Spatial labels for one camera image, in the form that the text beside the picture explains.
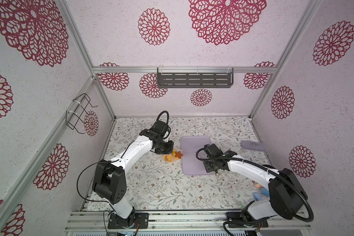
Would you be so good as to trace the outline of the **clear resealable bag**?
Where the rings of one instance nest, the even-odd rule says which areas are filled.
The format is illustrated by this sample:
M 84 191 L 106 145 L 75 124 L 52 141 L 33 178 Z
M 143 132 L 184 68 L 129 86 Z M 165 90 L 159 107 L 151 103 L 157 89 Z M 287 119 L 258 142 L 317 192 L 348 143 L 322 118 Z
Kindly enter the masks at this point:
M 163 159 L 167 162 L 174 162 L 180 160 L 182 157 L 182 152 L 180 150 L 174 149 L 172 153 L 164 155 Z

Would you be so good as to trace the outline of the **star chocolate cookie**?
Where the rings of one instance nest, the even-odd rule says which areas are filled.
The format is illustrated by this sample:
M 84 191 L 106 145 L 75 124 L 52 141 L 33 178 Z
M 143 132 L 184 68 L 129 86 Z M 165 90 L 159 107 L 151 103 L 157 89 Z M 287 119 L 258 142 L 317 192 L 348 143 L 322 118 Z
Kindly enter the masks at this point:
M 181 153 L 181 151 L 176 151 L 175 152 L 175 157 L 178 159 L 181 159 L 183 157 L 183 154 Z

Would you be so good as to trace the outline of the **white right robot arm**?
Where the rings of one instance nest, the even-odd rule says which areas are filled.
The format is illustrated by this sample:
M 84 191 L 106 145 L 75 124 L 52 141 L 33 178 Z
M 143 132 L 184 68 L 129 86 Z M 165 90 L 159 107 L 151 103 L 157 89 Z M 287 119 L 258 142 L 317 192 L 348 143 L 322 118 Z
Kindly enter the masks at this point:
M 314 219 L 308 196 L 295 174 L 287 168 L 277 170 L 271 166 L 257 164 L 228 150 L 223 152 L 215 144 L 205 145 L 196 151 L 196 158 L 203 162 L 206 172 L 225 170 L 241 174 L 260 184 L 269 196 L 249 203 L 241 211 L 240 224 L 256 224 L 274 216 L 304 222 Z

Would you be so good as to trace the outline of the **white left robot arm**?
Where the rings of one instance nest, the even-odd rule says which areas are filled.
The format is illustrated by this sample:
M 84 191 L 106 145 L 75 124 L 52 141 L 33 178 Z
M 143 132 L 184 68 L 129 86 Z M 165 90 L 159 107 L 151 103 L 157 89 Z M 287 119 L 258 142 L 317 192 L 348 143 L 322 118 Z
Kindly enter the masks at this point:
M 131 228 L 138 226 L 135 208 L 127 200 L 126 174 L 145 154 L 171 154 L 174 142 L 169 140 L 171 128 L 168 122 L 156 120 L 149 129 L 140 132 L 135 141 L 116 157 L 97 163 L 92 190 L 105 199 L 114 215 L 111 216 L 115 227 Z

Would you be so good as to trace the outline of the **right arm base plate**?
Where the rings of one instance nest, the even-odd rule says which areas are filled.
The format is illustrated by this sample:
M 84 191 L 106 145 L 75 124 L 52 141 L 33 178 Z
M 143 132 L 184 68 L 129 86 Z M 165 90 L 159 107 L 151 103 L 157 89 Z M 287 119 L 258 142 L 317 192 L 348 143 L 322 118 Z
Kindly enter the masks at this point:
M 230 228 L 267 228 L 269 226 L 266 220 L 254 222 L 250 215 L 241 211 L 229 211 L 226 213 Z

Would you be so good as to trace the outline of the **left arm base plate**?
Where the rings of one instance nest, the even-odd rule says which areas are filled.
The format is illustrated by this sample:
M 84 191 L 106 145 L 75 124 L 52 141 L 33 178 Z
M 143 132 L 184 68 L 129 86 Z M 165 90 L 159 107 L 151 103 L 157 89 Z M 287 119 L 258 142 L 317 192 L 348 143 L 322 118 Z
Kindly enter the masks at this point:
M 149 213 L 133 212 L 126 219 L 116 214 L 112 214 L 109 218 L 108 229 L 147 229 L 149 222 Z

